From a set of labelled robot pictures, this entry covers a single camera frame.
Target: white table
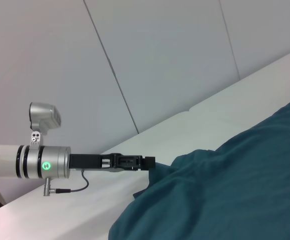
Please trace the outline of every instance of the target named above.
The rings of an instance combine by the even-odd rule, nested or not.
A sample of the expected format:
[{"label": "white table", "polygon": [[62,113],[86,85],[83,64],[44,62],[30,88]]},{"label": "white table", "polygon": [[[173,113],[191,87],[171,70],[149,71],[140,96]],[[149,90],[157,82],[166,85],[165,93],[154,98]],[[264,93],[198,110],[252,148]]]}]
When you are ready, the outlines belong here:
[{"label": "white table", "polygon": [[[196,149],[216,150],[290,102],[290,54],[105,153],[154,156],[170,165]],[[81,192],[43,197],[39,187],[0,208],[0,240],[105,240],[111,225],[148,185],[148,172],[85,172]],[[79,171],[53,188],[85,185]]]}]

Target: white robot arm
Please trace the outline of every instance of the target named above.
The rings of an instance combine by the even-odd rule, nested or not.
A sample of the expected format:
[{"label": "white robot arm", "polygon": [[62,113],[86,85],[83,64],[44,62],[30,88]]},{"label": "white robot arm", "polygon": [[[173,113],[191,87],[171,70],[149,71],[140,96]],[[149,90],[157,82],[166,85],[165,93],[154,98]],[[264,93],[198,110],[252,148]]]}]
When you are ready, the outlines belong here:
[{"label": "white robot arm", "polygon": [[70,193],[70,189],[50,189],[51,178],[68,178],[70,169],[96,171],[137,171],[155,167],[155,157],[141,155],[72,154],[69,146],[44,146],[43,136],[61,126],[55,106],[32,102],[29,106],[29,145],[0,145],[0,177],[45,179],[44,196]]}]

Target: cloth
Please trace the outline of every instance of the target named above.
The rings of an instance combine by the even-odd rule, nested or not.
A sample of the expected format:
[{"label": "cloth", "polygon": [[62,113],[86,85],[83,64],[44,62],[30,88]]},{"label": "cloth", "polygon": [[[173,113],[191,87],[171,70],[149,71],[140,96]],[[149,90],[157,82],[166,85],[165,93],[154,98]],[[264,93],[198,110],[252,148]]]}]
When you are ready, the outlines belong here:
[{"label": "cloth", "polygon": [[110,240],[290,240],[290,103],[216,151],[157,163]]}]

